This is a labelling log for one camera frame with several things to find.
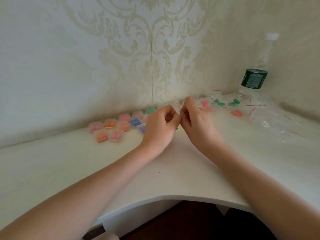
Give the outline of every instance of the damask wallpaper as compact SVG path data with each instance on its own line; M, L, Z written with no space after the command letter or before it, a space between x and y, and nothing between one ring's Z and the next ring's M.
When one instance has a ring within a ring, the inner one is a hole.
M0 0L0 147L124 110L235 91L266 33L262 92L320 116L320 0Z

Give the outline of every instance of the plastic bottle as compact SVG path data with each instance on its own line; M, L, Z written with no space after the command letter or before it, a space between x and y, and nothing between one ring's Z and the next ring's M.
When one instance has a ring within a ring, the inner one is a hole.
M265 69L269 63L270 53L278 37L278 33L268 33L266 35L254 68L246 70L243 80L238 85L238 97L240 99L250 97L255 89L261 88L268 74Z

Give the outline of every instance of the desk surface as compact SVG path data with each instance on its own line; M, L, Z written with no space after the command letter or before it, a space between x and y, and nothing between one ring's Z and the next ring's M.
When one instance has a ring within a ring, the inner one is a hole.
M249 121L222 110L213 118L224 140L258 168L320 209L320 143L278 142ZM312 124L319 131L319 125ZM135 148L132 129L121 143L96 143L88 128L0 150L0 229L27 210L111 164ZM219 169L194 148L179 126L173 141L106 208L97 222L160 199L196 200L251 211Z

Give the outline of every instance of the left hand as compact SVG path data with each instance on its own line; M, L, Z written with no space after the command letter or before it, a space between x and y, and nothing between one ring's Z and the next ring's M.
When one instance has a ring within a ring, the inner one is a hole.
M180 115L171 105L149 114L141 146L158 156L171 142L180 120Z

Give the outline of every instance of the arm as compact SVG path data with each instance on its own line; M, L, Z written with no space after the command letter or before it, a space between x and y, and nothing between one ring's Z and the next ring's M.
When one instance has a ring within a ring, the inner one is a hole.
M191 142L222 170L278 238L320 239L320 212L224 144L210 112L189 97L180 113Z
M0 240L81 239L119 191L167 147L179 124L171 105L149 115L137 148L17 218L0 231Z

